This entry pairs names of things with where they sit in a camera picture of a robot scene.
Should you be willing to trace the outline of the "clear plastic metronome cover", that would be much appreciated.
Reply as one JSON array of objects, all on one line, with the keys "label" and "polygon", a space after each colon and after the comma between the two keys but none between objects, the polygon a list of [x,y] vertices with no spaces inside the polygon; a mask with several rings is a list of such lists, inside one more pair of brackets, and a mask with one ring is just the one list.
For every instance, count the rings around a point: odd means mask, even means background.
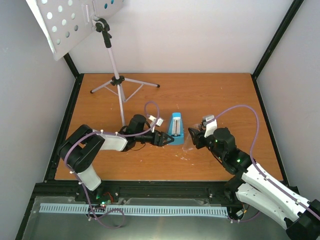
[{"label": "clear plastic metronome cover", "polygon": [[193,144],[193,141],[192,141],[192,137],[190,134],[187,135],[185,141],[184,141],[184,144],[182,146],[182,150],[184,152],[189,152],[189,151],[192,151],[192,150],[195,150],[196,147],[195,145]]}]

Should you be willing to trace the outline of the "blue metronome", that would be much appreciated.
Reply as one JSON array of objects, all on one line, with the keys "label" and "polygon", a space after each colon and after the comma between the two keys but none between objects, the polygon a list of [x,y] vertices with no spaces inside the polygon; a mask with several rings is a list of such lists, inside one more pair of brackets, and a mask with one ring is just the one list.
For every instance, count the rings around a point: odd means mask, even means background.
[{"label": "blue metronome", "polygon": [[169,145],[179,146],[184,144],[184,127],[180,112],[172,113],[167,134],[173,138],[173,142],[170,142]]}]

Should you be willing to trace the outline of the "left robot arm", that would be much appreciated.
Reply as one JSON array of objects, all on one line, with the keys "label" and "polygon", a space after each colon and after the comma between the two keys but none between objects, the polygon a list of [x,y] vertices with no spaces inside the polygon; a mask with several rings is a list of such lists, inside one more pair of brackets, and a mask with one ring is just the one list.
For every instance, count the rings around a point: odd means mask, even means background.
[{"label": "left robot arm", "polygon": [[92,201],[99,201],[104,195],[104,188],[100,186],[102,180],[93,167],[93,160],[99,151],[127,152],[137,142],[157,147],[174,142],[172,136],[155,129],[162,124],[161,118],[151,115],[150,119],[151,123],[148,123],[145,116],[135,114],[129,124],[117,133],[97,131],[83,124],[59,146],[57,155],[79,183],[87,188],[86,195]]}]

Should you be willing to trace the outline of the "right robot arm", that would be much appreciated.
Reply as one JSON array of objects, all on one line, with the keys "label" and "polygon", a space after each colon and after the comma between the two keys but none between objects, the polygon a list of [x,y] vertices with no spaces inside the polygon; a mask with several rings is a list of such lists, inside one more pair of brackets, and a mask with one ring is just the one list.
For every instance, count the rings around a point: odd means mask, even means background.
[{"label": "right robot arm", "polygon": [[233,178],[224,194],[229,200],[248,204],[268,216],[282,228],[291,240],[316,240],[320,236],[320,202],[310,201],[272,177],[250,155],[236,146],[228,128],[218,128],[213,134],[189,128],[197,149],[207,148]]}]

